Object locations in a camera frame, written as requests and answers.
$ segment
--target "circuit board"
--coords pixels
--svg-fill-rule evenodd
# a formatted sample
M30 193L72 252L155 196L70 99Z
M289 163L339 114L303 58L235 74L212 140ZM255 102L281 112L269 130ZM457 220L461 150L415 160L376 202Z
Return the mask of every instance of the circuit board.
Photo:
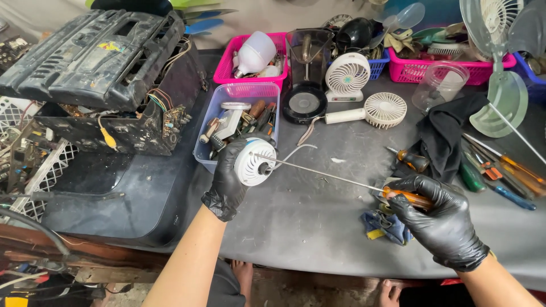
M186 113L186 107L183 105L179 105L163 113L163 138L170 138L173 141L178 140L180 130L182 130L182 127L190 119L192 117Z

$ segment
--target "green screwdriver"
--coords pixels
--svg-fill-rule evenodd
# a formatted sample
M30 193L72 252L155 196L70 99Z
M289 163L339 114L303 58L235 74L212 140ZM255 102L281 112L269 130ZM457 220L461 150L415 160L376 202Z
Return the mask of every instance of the green screwdriver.
M459 165L459 173L466 187L475 193L481 193L487 190L485 180L480 171L472 165L466 155L461 155L461 165Z

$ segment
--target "bare foot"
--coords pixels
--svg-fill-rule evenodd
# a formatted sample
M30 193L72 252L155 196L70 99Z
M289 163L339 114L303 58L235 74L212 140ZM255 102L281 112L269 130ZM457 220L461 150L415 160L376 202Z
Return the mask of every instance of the bare foot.
M399 307L400 303L398 302L398 298L400 297L400 291L402 291L402 289L393 287L390 280L383 280L379 285L379 293L376 297L375 307Z
M254 274L252 263L232 260L232 270L233 270L233 274L235 274L235 277L237 278L237 280L239 281L239 284L241 285L241 294L244 295L246 298L245 307L250 307L252 275Z

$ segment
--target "sticker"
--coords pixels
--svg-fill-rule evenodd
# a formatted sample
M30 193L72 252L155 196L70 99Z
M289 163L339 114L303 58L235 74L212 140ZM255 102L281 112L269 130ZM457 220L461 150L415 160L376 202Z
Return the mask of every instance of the sticker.
M119 51L119 52L123 52L125 50L125 47L121 47L116 42L98 44L97 47L102 48L104 50L115 50L115 51Z

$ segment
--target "blue rag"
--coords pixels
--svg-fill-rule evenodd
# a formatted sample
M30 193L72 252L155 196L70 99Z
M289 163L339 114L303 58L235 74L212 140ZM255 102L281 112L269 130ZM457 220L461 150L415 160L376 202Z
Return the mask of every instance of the blue rag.
M388 215L381 210L371 210L364 212L360 220L366 226L366 234L371 240L382 237L382 235L373 234L374 231L377 233L377 229L400 246L406 246L413 239L410 230L400 222L396 214Z

